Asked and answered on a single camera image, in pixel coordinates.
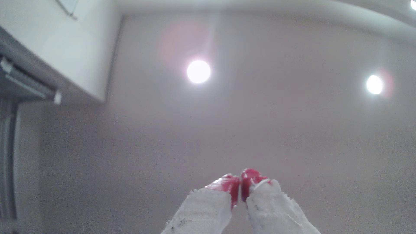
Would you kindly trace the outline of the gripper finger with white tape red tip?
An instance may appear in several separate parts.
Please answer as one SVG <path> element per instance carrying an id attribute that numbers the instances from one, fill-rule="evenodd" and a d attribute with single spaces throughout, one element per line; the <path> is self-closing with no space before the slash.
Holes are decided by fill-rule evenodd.
<path id="1" fill-rule="evenodd" d="M 276 179 L 247 168 L 241 181 L 242 201 L 255 234 L 320 234 Z"/>
<path id="2" fill-rule="evenodd" d="M 189 193 L 162 234 L 221 234 L 238 203 L 241 179 L 226 174 Z"/>

